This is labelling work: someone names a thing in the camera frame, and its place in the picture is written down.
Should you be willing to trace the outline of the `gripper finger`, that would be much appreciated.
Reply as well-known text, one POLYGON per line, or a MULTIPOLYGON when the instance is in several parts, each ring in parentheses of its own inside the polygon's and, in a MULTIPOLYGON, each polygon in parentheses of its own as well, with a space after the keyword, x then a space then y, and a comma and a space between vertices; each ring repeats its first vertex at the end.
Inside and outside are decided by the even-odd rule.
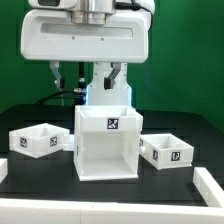
POLYGON ((51 61, 50 62, 50 69, 55 77, 55 85, 59 90, 64 88, 64 79, 62 78, 59 72, 59 62, 58 61, 51 61))
POLYGON ((114 89, 116 86, 116 77, 121 71, 121 64, 112 62, 110 64, 111 71, 107 77, 104 78, 104 89, 105 90, 111 90, 114 89))

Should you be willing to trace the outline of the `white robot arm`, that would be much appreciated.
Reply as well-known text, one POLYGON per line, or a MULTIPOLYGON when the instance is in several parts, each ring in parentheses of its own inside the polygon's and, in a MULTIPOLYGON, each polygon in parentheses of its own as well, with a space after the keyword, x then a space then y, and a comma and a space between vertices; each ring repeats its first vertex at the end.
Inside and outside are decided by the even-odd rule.
POLYGON ((129 106, 127 65, 148 58, 154 0, 28 0, 21 54, 45 60, 62 86, 61 61, 92 62, 93 79, 79 79, 87 105, 129 106))

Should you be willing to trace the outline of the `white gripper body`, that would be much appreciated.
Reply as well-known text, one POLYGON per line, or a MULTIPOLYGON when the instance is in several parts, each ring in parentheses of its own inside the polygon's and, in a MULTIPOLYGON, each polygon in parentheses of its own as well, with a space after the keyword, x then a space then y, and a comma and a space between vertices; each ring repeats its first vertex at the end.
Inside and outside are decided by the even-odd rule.
POLYGON ((24 18, 21 53, 28 60, 142 63, 150 14, 119 11, 104 25, 77 24, 66 11, 32 10, 24 18))

